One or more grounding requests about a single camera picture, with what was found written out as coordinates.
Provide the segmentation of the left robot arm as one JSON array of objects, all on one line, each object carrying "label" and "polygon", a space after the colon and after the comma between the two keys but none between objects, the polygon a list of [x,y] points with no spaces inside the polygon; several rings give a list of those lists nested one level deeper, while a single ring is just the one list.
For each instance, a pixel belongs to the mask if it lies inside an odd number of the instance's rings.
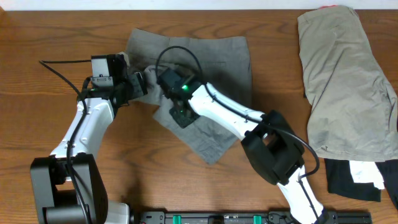
[{"label": "left robot arm", "polygon": [[94,55],[92,74],[75,85],[76,115],[60,144],[30,166],[39,223],[130,223],[129,205],[108,199],[96,156],[118,109],[147,94],[145,78],[121,52]]}]

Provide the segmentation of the grey shorts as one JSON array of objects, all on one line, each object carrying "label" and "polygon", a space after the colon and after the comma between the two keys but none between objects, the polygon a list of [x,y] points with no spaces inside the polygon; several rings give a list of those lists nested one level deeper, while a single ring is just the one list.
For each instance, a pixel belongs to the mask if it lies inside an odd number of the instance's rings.
[{"label": "grey shorts", "polygon": [[169,110],[173,103],[156,83],[156,75],[166,68],[193,74],[199,67],[204,79],[218,91],[246,107],[252,104],[252,72],[248,43],[245,37],[224,39],[193,39],[167,37],[140,29],[131,32],[125,53],[130,65],[144,72],[148,94],[139,101],[157,105],[153,118],[187,144],[207,164],[215,164],[237,140],[221,125],[199,117],[181,128]]}]

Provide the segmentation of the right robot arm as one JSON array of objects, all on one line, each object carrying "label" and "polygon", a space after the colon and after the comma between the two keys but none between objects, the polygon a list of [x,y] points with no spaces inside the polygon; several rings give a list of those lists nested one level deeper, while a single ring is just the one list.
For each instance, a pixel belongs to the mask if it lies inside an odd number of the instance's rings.
[{"label": "right robot arm", "polygon": [[170,68],[157,75],[157,83],[172,100],[170,115],[181,128],[201,116],[224,127],[241,141],[256,173],[280,188],[296,222],[327,222],[328,214],[307,180],[314,173],[306,172],[304,165],[309,145],[294,134],[280,113],[249,109],[197,76],[183,76]]}]

